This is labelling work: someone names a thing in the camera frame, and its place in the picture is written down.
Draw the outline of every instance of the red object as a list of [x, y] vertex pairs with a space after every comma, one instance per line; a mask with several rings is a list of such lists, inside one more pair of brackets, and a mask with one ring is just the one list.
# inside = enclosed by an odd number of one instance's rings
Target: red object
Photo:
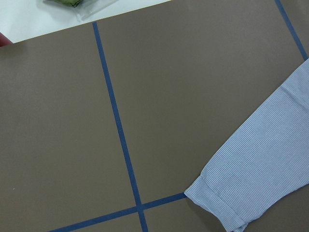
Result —
[[12, 44], [12, 42], [0, 32], [0, 47], [9, 44]]

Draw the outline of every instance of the sleeve cuff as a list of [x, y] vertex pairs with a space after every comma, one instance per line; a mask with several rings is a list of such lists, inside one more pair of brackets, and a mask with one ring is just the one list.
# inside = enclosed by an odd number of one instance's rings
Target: sleeve cuff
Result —
[[201, 176], [184, 193], [195, 204], [214, 214], [227, 232], [243, 232], [248, 225], [207, 186]]

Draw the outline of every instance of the light blue sleeve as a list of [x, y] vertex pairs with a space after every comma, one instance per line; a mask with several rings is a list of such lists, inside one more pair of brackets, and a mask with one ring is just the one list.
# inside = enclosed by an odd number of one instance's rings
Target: light blue sleeve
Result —
[[309, 183], [309, 59], [224, 143], [185, 191], [228, 232], [242, 232]]

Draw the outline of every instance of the green item in plastic bag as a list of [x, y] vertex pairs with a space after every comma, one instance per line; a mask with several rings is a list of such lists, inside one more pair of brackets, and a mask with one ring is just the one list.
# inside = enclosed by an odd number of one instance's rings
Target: green item in plastic bag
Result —
[[66, 6], [76, 7], [82, 0], [53, 0]]

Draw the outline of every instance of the blue grid line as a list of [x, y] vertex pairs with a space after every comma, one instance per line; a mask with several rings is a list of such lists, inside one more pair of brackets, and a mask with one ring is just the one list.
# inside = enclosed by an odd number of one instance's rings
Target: blue grid line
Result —
[[134, 199], [135, 199], [135, 204], [136, 204], [137, 211], [138, 211], [138, 214], [139, 214], [139, 217], [140, 217], [141, 228], [142, 228], [143, 232], [148, 232], [145, 214], [144, 214], [144, 211], [141, 207], [140, 193], [139, 193], [139, 189], [137, 187], [136, 178], [135, 178], [135, 175], [134, 175], [129, 150], [128, 150], [127, 145], [126, 145], [125, 133], [124, 133], [124, 130], [123, 130], [123, 127], [122, 127], [122, 124], [121, 124], [120, 115], [119, 115], [119, 111], [118, 111], [118, 107], [117, 107], [117, 103], [116, 103], [115, 94], [114, 94], [114, 91], [113, 91], [113, 88], [112, 88], [112, 81], [111, 81], [110, 74], [109, 74], [109, 71], [108, 71], [106, 58], [105, 58], [104, 50], [103, 50], [103, 45], [102, 45], [102, 41], [101, 41], [100, 34], [99, 34], [99, 31], [98, 31], [97, 22], [93, 22], [92, 26], [93, 26], [93, 30], [94, 30], [96, 41], [97, 41], [98, 52], [99, 52], [99, 56], [100, 56], [100, 59], [101, 59], [101, 64], [102, 64], [102, 68], [103, 68], [103, 72], [104, 72], [104, 76], [105, 76], [108, 94], [110, 96], [110, 100], [111, 100], [111, 104], [112, 104], [112, 111], [114, 113], [114, 118], [115, 118], [116, 125], [117, 125], [117, 130], [118, 130], [118, 135], [119, 135], [122, 151], [124, 153], [124, 157], [125, 157], [125, 161], [126, 161], [126, 168], [127, 168], [128, 174], [129, 174], [130, 183], [131, 183], [131, 186], [132, 186], [133, 195], [134, 195]]
[[298, 35], [297, 35], [297, 33], [296, 33], [296, 31], [295, 31], [295, 29], [294, 29], [294, 27], [292, 25], [292, 23], [291, 23], [291, 21], [289, 19], [289, 16], [286, 13], [286, 11], [285, 11], [281, 1], [280, 0], [275, 0], [275, 3], [277, 5], [277, 7], [278, 7], [278, 9], [279, 9], [279, 11], [280, 11], [284, 21], [285, 21], [286, 26], [288, 27], [291, 35], [293, 36], [294, 41], [295, 41], [295, 43], [296, 43], [296, 45], [297, 45], [297, 47], [298, 47], [298, 49], [299, 49], [303, 59], [307, 60], [308, 59], [308, 55], [307, 55], [307, 53], [306, 53], [306, 51], [305, 51], [305, 49], [304, 49], [304, 47], [303, 47], [303, 45], [302, 45]]
[[[171, 203], [171, 202], [174, 202], [174, 201], [178, 201], [178, 200], [184, 199], [186, 197], [187, 196], [184, 193], [178, 193], [178, 194], [175, 194], [175, 195], [172, 195], [172, 196], [161, 198], [159, 200], [155, 200], [153, 202], [148, 202], [148, 203], [142, 204], [141, 207], [142, 207], [143, 210], [146, 210], [146, 209], [154, 208], [154, 207], [157, 207], [157, 206], [160, 206], [160, 205], [163, 205], [163, 204], [168, 204], [168, 203]], [[76, 223], [76, 224], [73, 224], [73, 225], [62, 227], [62, 228], [59, 228], [59, 229], [56, 229], [56, 230], [53, 230], [53, 231], [50, 231], [50, 232], [71, 232], [71, 231], [78, 230], [78, 229], [81, 229], [81, 228], [84, 228], [84, 227], [88, 227], [88, 226], [92, 226], [92, 225], [95, 225], [95, 224], [98, 224], [98, 223], [109, 221], [109, 220], [112, 220], [112, 219], [115, 219], [115, 218], [123, 217], [125, 215], [134, 214], [137, 211], [138, 211], [137, 207], [132, 207], [132, 208], [124, 209], [124, 210], [117, 211], [117, 212], [114, 212], [114, 213], [111, 213], [111, 214], [107, 214], [107, 215], [104, 215], [104, 216], [96, 217], [96, 218], [93, 218], [93, 219], [90, 219], [90, 220], [82, 221], [82, 222], [79, 222], [79, 223]]]

